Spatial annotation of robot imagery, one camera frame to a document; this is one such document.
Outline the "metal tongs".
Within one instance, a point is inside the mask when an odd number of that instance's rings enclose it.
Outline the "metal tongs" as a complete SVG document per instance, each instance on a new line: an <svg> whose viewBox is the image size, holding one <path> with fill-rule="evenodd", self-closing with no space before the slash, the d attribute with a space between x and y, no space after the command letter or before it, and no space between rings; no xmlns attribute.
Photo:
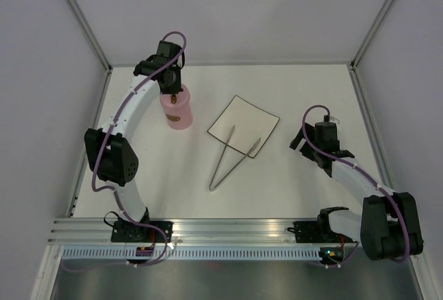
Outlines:
<svg viewBox="0 0 443 300"><path fill-rule="evenodd" d="M220 185L225 182L228 177L242 164L244 163L253 152L257 150L262 142L259 137L246 149L246 152L237 152L230 147L233 135L236 132L236 127L233 125L228 131L226 141L221 150L221 154L215 164L214 172L210 178L208 190L214 192Z"/></svg>

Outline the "pink round container lid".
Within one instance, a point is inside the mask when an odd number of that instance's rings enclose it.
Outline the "pink round container lid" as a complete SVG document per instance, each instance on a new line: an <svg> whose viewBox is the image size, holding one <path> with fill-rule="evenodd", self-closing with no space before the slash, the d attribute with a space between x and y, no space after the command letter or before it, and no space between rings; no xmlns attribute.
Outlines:
<svg viewBox="0 0 443 300"><path fill-rule="evenodd" d="M181 85L182 90L176 94L161 94L160 103L163 107L182 108L190 102L190 91L185 84Z"/></svg>

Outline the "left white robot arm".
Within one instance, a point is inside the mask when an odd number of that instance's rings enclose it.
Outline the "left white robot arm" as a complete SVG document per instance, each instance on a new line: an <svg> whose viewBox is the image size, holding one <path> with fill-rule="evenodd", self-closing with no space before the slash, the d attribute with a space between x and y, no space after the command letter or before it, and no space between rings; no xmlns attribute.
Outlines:
<svg viewBox="0 0 443 300"><path fill-rule="evenodd" d="M91 188L95 193L111 191L121 218L129 222L127 234L137 242L149 238L151 225L134 180L139 159L131 141L144 113L160 93L180 91L185 48L163 38L156 53L135 66L129 89L114 115L98 129L89 128L84 134Z"/></svg>

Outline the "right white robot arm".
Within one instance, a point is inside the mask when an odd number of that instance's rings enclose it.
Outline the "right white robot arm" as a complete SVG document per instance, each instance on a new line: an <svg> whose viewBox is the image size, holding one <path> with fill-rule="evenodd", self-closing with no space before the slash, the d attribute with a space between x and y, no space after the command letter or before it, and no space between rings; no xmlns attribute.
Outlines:
<svg viewBox="0 0 443 300"><path fill-rule="evenodd" d="M344 206L327 207L309 226L295 222L288 230L298 243L358 242L372 261L400 261L423 252L415 198L380 184L359 168L355 156L340 148L335 123L305 123L289 147L344 186L362 206L360 213Z"/></svg>

